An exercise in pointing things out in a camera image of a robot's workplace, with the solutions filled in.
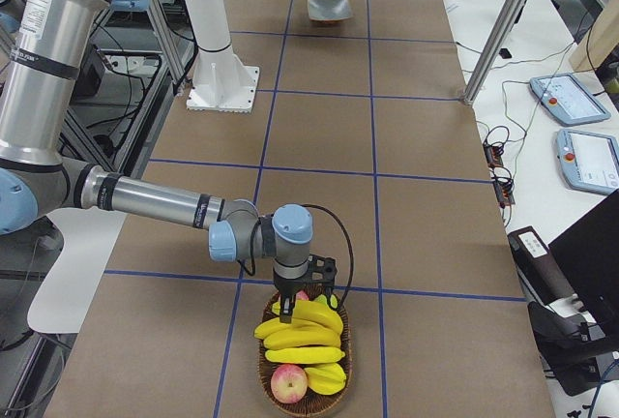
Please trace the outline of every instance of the brown basket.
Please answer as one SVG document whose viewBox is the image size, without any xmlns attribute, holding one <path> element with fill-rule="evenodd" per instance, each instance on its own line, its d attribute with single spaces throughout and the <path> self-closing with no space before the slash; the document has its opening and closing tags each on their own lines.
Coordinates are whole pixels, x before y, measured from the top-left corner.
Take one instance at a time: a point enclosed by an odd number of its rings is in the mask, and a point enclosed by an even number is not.
<svg viewBox="0 0 619 418">
<path fill-rule="evenodd" d="M 309 296 L 309 298 L 313 300 L 322 293 L 322 288 L 315 285 L 308 286 L 307 288 L 305 288 L 305 292 Z M 275 294 L 273 297 L 271 297 L 271 299 L 267 303 L 266 308 L 264 309 L 262 321 L 267 321 L 271 318 L 276 317 L 271 312 L 271 307 L 275 302 L 277 302 L 279 298 L 279 294 Z M 310 388 L 308 388 L 306 395 L 296 403 L 278 402 L 273 396 L 273 393 L 271 392 L 271 376 L 280 364 L 271 363 L 265 358 L 264 352 L 266 352 L 266 348 L 264 348 L 262 341 L 260 341 L 260 348 L 258 354 L 258 374 L 260 376 L 260 383 L 262 384 L 262 389 L 264 389 L 264 393 L 267 395 L 269 400 L 284 413 L 298 418 L 322 416 L 329 410 L 333 409 L 339 403 L 339 401 L 341 401 L 341 398 L 348 390 L 348 386 L 350 385 L 350 378 L 352 375 L 352 346 L 350 343 L 350 323 L 348 322 L 348 314 L 346 313 L 346 309 L 344 307 L 338 307 L 338 314 L 341 317 L 341 321 L 344 325 L 344 329 L 341 333 L 341 350 L 343 350 L 343 352 L 346 354 L 344 358 L 339 360 L 338 363 L 341 365 L 341 367 L 344 369 L 344 372 L 346 373 L 346 384 L 341 391 L 337 392 L 333 396 L 323 396 L 320 394 L 316 394 Z"/>
</svg>

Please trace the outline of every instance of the white label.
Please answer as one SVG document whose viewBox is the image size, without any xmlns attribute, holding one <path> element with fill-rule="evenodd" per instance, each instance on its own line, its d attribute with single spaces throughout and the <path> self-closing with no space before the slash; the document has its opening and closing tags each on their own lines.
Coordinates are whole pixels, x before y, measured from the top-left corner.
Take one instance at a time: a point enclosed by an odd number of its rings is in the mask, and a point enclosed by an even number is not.
<svg viewBox="0 0 619 418">
<path fill-rule="evenodd" d="M 40 39 L 45 30 L 50 7 L 51 0 L 28 0 L 19 31 Z"/>
<path fill-rule="evenodd" d="M 538 258 L 547 254 L 542 243 L 531 231 L 520 234 L 520 240 L 522 241 L 522 244 L 524 244 L 524 247 L 526 247 L 527 251 L 533 255 L 533 258 Z"/>
</svg>

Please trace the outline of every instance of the yellow banana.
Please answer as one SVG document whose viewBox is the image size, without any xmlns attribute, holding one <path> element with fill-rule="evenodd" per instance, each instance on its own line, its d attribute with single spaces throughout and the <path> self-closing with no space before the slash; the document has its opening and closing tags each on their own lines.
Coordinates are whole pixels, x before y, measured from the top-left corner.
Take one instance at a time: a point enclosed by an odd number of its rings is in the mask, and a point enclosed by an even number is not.
<svg viewBox="0 0 619 418">
<path fill-rule="evenodd" d="M 346 384 L 345 380 L 332 379 L 325 376 L 320 376 L 314 373 L 307 373 L 308 387 L 316 394 L 323 396 L 332 396 L 341 391 Z"/>
<path fill-rule="evenodd" d="M 333 381 L 345 381 L 346 373 L 339 363 L 322 363 L 304 368 L 308 376 L 324 377 Z"/>
<path fill-rule="evenodd" d="M 283 329 L 300 328 L 302 326 L 320 326 L 313 321 L 305 319 L 293 319 L 291 323 L 282 323 L 279 318 L 269 319 L 256 326 L 253 330 L 253 336 L 257 339 L 265 339 L 273 333 L 277 333 Z"/>
<path fill-rule="evenodd" d="M 338 362 L 345 353 L 337 347 L 290 347 L 281 350 L 267 350 L 265 357 L 273 363 L 294 363 L 312 365 L 315 363 Z"/>
<path fill-rule="evenodd" d="M 276 302 L 271 307 L 274 314 L 280 314 L 280 304 Z M 333 329 L 338 335 L 343 331 L 343 323 L 338 313 L 320 302 L 297 300 L 294 304 L 292 319 L 305 319 Z"/>
<path fill-rule="evenodd" d="M 321 304 L 324 304 L 327 307 L 329 307 L 329 304 L 327 303 L 327 296 L 325 294 L 320 294 L 318 297 L 313 299 L 313 301 L 314 302 L 320 302 Z M 338 307 L 338 297 L 336 297 L 333 294 L 331 294 L 331 306 L 334 309 L 336 309 Z"/>
<path fill-rule="evenodd" d="M 340 347 L 341 339 L 339 334 L 329 328 L 322 326 L 306 326 L 293 329 L 282 329 L 267 336 L 264 346 L 271 350 L 281 348 L 300 347 L 303 345 L 328 345 Z"/>
</svg>

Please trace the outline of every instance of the fruit basket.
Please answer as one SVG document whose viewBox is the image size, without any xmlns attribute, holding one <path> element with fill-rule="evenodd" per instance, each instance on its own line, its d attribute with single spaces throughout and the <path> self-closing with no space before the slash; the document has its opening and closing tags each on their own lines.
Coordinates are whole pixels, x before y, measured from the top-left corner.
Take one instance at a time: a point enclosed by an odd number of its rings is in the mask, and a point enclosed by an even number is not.
<svg viewBox="0 0 619 418">
<path fill-rule="evenodd" d="M 306 294 L 309 296 L 310 300 L 313 300 L 315 297 L 322 293 L 322 288 L 319 286 L 308 286 L 304 289 Z M 276 315 L 271 311 L 273 304 L 278 301 L 280 295 L 275 294 L 264 309 L 264 313 L 262 315 L 262 321 L 268 321 L 271 318 L 275 318 Z M 350 386 L 350 380 L 352 375 L 352 347 L 350 342 L 350 323 L 348 321 L 348 315 L 346 313 L 345 307 L 338 307 L 338 314 L 343 323 L 343 331 L 341 333 L 341 350 L 345 353 L 345 356 L 339 360 L 339 364 L 343 368 L 346 373 L 346 382 L 344 388 L 331 396 L 323 396 L 317 394 L 308 388 L 305 396 L 296 403 L 280 403 L 276 400 L 273 393 L 271 392 L 271 376 L 275 369 L 279 366 L 277 363 L 269 362 L 265 357 L 266 348 L 263 345 L 263 342 L 259 343 L 259 359 L 258 359 L 258 374 L 260 376 L 260 383 L 262 384 L 262 389 L 264 393 L 269 398 L 269 400 L 281 411 L 284 413 L 299 417 L 299 418 L 308 418 L 308 417 L 319 417 L 323 416 L 341 401 L 344 394 L 348 390 Z"/>
</svg>

